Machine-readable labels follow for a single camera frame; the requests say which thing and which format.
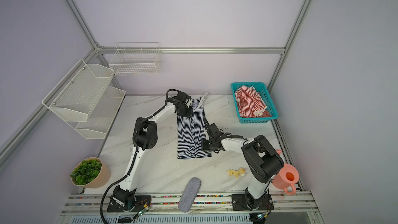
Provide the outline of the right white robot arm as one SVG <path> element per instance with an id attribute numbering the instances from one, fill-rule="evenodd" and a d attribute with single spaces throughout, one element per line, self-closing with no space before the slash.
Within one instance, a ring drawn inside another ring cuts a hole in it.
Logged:
<path id="1" fill-rule="evenodd" d="M 270 183 L 284 167 L 283 159 L 263 135 L 250 140 L 238 135 L 204 138 L 202 149 L 214 153 L 233 151 L 242 154 L 253 175 L 245 189 L 245 208 L 249 210 L 260 208 Z"/>

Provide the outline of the blue white striped tank top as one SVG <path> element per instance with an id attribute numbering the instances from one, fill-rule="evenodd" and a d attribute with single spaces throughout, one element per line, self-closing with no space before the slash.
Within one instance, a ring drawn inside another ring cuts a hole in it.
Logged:
<path id="1" fill-rule="evenodd" d="M 192 100 L 192 117 L 177 116 L 178 159 L 211 157 L 211 152 L 204 151 L 202 148 L 202 139 L 206 138 L 203 118 L 205 117 L 204 101 L 207 98 L 208 92 L 205 92 L 201 97 Z"/>

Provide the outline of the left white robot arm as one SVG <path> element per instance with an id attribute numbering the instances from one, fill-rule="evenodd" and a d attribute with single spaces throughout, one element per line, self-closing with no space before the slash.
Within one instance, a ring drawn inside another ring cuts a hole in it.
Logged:
<path id="1" fill-rule="evenodd" d="M 141 166 L 146 151 L 154 148 L 158 141 L 157 124 L 164 121 L 170 115 L 178 115 L 191 118 L 193 116 L 192 97 L 178 90 L 177 94 L 168 96 L 164 104 L 148 117 L 138 117 L 135 123 L 132 141 L 134 150 L 127 166 L 125 175 L 117 180 L 111 200 L 115 202 L 123 212 L 130 212 L 136 205 L 135 192 L 138 184 L 136 175 Z"/>

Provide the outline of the red white striped tank top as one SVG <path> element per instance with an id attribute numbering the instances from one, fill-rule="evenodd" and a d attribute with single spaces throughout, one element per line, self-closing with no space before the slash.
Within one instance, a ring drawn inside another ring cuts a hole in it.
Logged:
<path id="1" fill-rule="evenodd" d="M 238 113 L 242 118 L 269 118 L 266 103 L 254 87 L 241 86 L 235 92 Z"/>

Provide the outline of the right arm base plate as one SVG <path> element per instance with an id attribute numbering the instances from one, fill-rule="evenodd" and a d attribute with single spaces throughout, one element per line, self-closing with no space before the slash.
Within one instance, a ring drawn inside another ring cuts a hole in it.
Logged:
<path id="1" fill-rule="evenodd" d="M 255 199 L 248 192 L 245 194 L 233 194 L 232 205 L 234 211 L 273 211 L 274 203 L 270 194 L 264 194 Z"/>

